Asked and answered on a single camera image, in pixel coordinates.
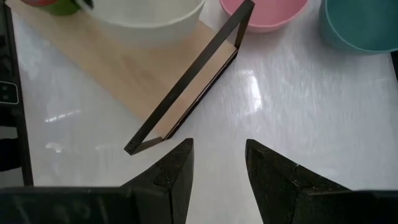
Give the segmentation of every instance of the teal bowl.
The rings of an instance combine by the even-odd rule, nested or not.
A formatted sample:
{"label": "teal bowl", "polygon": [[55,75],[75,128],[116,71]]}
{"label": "teal bowl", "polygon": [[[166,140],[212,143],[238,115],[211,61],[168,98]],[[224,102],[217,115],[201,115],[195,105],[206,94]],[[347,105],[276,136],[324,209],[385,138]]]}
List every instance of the teal bowl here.
{"label": "teal bowl", "polygon": [[398,0],[322,0],[319,20],[323,39],[338,50],[398,50]]}

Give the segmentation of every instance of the green object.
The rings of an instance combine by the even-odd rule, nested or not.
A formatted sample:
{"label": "green object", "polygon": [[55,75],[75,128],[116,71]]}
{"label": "green object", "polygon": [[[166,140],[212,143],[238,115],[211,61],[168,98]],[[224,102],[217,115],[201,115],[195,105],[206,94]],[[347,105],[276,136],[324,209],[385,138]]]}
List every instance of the green object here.
{"label": "green object", "polygon": [[336,49],[359,54],[398,50],[398,0],[322,0],[321,34]]}
{"label": "green object", "polygon": [[39,6],[38,8],[56,16],[72,15],[80,9],[72,0],[57,0],[55,3],[47,6]]}

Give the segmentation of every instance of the pink bowl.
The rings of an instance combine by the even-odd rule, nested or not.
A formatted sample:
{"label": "pink bowl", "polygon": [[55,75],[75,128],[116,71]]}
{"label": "pink bowl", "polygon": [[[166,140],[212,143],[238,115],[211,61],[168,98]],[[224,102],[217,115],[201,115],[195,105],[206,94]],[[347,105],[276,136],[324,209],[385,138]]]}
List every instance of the pink bowl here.
{"label": "pink bowl", "polygon": [[[220,0],[221,6],[229,15],[244,0]],[[253,0],[254,6],[248,31],[271,32],[284,26],[304,9],[308,0]]]}

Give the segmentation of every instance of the bowl rim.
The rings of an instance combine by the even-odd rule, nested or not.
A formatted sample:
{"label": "bowl rim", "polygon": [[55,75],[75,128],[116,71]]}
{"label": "bowl rim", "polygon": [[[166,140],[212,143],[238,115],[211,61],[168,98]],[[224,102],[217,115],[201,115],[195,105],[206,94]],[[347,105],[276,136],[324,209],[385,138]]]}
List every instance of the bowl rim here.
{"label": "bowl rim", "polygon": [[93,16],[95,19],[101,21],[101,22],[105,22],[109,25],[114,25],[114,26],[119,26],[119,27],[125,27],[125,28],[135,28],[135,29],[156,29],[156,28],[161,28],[161,27],[168,27],[168,26],[172,26],[174,24],[178,24],[179,22],[184,21],[185,19],[188,19],[189,17],[191,17],[192,15],[194,15],[195,13],[197,13],[198,11],[200,11],[200,9],[203,7],[203,5],[205,4],[206,0],[201,0],[200,3],[189,13],[185,14],[182,17],[178,17],[176,19],[172,19],[171,21],[168,22],[160,22],[160,23],[148,23],[148,24],[126,24],[123,22],[114,22],[114,21],[107,21],[104,20],[102,18],[96,17],[95,15],[93,15],[91,12],[87,12],[89,15]]}
{"label": "bowl rim", "polygon": [[[228,13],[229,14],[229,16],[231,16],[232,14],[233,14],[233,12],[230,12],[230,11],[228,11],[227,10],[227,8],[225,7],[225,4],[224,4],[224,1],[225,0],[219,0],[220,1],[220,4],[221,4],[221,7],[224,9],[224,11],[226,12],[226,13]],[[293,14],[291,17],[289,17],[288,19],[286,19],[286,20],[284,20],[284,21],[280,21],[280,22],[278,22],[278,23],[276,23],[276,24],[271,24],[271,25],[264,25],[264,24],[254,24],[254,23],[252,23],[252,22],[249,22],[249,27],[253,27],[253,28],[275,28],[275,27],[279,27],[279,26],[281,26],[281,25],[284,25],[284,24],[286,24],[286,23],[288,23],[288,22],[290,22],[292,19],[294,19],[295,17],[297,17],[304,9],[305,9],[305,6],[308,4],[308,0],[305,0],[305,2],[304,2],[304,4],[302,5],[302,7],[295,13],[295,14]]]}
{"label": "bowl rim", "polygon": [[398,47],[395,48],[391,48],[389,50],[367,50],[367,49],[363,49],[361,47],[357,47],[354,44],[348,42],[346,39],[344,39],[335,29],[334,25],[331,23],[330,17],[329,17],[329,10],[328,10],[328,2],[329,0],[322,0],[325,2],[325,5],[323,7],[325,7],[325,15],[326,15],[326,20],[329,23],[329,26],[331,27],[332,31],[337,35],[337,37],[342,40],[345,44],[349,45],[350,47],[358,50],[358,51],[362,51],[362,52],[367,52],[367,53],[389,53],[389,52],[393,52],[398,50]]}

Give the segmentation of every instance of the wooden cutting board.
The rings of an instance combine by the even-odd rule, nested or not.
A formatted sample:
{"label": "wooden cutting board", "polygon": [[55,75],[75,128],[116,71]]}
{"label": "wooden cutting board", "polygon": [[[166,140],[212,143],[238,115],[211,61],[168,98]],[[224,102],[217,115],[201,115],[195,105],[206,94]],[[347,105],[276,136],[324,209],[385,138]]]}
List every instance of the wooden cutting board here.
{"label": "wooden cutting board", "polygon": [[[55,17],[20,0],[6,4],[143,121],[215,35],[199,22],[194,33],[178,44],[139,49],[102,33],[97,21],[84,12]],[[174,130],[235,50],[229,42],[223,43],[158,122],[154,130],[159,136],[166,138]]]}

